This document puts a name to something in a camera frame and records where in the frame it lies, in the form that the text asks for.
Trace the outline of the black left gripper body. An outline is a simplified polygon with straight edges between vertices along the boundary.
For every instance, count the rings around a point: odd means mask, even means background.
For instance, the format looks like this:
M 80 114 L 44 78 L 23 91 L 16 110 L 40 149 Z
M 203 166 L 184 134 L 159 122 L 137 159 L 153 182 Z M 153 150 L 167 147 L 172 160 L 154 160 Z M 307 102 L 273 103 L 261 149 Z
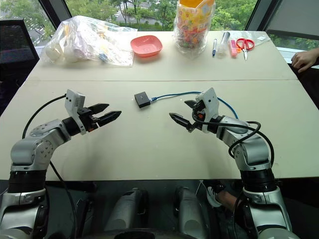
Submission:
M 81 125 L 79 126 L 80 132 L 91 132 L 98 128 L 98 119 L 93 115 L 97 114 L 98 107 L 83 107 L 77 112 Z

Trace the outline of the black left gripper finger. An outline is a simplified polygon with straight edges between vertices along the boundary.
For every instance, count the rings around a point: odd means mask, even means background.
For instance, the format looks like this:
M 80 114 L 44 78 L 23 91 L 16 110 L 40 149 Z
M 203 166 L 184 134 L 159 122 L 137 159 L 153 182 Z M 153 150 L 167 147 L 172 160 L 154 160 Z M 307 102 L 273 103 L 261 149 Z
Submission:
M 101 116 L 97 120 L 97 124 L 99 127 L 105 126 L 113 121 L 115 121 L 120 115 L 121 111 L 111 111 Z
M 95 105 L 90 106 L 88 109 L 92 112 L 93 115 L 103 112 L 109 104 L 105 103 L 98 103 Z

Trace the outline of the bystander bare hand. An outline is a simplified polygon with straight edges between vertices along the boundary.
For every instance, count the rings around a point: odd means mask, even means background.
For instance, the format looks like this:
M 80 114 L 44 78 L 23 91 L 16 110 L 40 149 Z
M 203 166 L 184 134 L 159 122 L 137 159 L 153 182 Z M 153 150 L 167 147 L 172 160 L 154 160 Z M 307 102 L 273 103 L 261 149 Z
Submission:
M 296 53 L 292 58 L 292 67 L 297 69 L 298 73 L 302 73 L 315 64 L 319 57 L 319 49 L 312 49 Z

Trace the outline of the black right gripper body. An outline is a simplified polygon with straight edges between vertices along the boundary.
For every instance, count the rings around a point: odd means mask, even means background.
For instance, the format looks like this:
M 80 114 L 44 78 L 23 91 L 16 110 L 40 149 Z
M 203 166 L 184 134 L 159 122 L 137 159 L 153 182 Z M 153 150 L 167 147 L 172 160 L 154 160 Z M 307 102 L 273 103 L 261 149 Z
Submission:
M 202 132 L 208 132 L 208 125 L 203 123 L 206 116 L 204 109 L 204 102 L 197 102 L 196 107 L 192 109 L 192 118 L 195 122 L 191 124 L 190 129 L 187 129 L 188 132 L 193 132 L 195 129 Z

